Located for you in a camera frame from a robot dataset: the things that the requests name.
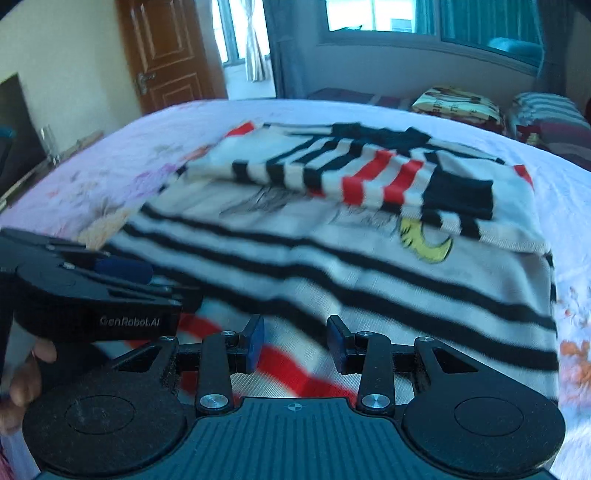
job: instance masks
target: human hand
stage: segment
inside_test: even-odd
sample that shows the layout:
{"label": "human hand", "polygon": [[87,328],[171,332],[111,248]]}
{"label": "human hand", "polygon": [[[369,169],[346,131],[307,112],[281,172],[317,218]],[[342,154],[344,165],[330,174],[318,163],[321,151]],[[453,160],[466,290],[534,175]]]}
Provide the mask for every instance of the human hand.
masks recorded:
{"label": "human hand", "polygon": [[41,372],[37,360],[56,361],[56,347],[49,340],[37,340],[33,351],[15,372],[9,396],[0,401],[0,433],[10,435],[22,425],[27,407],[41,395]]}

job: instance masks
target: television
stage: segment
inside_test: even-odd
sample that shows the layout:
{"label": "television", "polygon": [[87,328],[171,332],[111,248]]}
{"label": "television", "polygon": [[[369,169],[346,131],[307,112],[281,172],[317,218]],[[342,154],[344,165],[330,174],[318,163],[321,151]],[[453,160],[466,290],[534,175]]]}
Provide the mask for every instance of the television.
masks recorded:
{"label": "television", "polygon": [[47,158],[15,74],[0,83],[0,196]]}

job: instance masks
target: curtain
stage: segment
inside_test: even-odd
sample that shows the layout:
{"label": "curtain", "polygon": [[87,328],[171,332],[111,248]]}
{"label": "curtain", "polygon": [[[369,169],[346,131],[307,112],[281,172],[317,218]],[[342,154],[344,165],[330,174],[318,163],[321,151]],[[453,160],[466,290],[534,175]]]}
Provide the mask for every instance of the curtain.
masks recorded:
{"label": "curtain", "polygon": [[255,0],[241,0],[241,3],[248,20],[246,28],[246,79],[249,82],[262,82],[267,79],[267,71],[265,70],[265,58],[261,53],[253,22]]}
{"label": "curtain", "polygon": [[416,0],[414,32],[420,35],[434,35],[433,0]]}
{"label": "curtain", "polygon": [[445,40],[487,46],[494,38],[539,43],[531,0],[441,0]]}
{"label": "curtain", "polygon": [[263,0],[277,98],[305,98],[304,64],[294,39],[296,0]]}
{"label": "curtain", "polygon": [[576,9],[568,0],[531,0],[544,57],[534,89],[566,95],[566,55]]}

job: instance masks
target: yellow wall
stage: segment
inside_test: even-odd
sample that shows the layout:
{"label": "yellow wall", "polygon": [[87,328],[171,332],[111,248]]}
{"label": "yellow wall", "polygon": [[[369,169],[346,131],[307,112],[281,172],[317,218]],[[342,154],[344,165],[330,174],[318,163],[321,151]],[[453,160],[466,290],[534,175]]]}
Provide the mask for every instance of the yellow wall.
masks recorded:
{"label": "yellow wall", "polygon": [[115,0],[23,0],[0,21],[0,81],[14,73],[60,150],[141,116]]}

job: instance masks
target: striped pillow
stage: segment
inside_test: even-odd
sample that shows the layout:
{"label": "striped pillow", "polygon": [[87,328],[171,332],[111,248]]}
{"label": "striped pillow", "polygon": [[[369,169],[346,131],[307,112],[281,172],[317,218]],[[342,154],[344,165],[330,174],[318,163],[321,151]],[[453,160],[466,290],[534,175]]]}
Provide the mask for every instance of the striped pillow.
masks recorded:
{"label": "striped pillow", "polygon": [[591,129],[572,100],[553,93],[521,93],[513,100],[513,110],[519,125],[551,122]]}
{"label": "striped pillow", "polygon": [[540,137],[554,155],[591,171],[591,129],[578,125],[540,122]]}

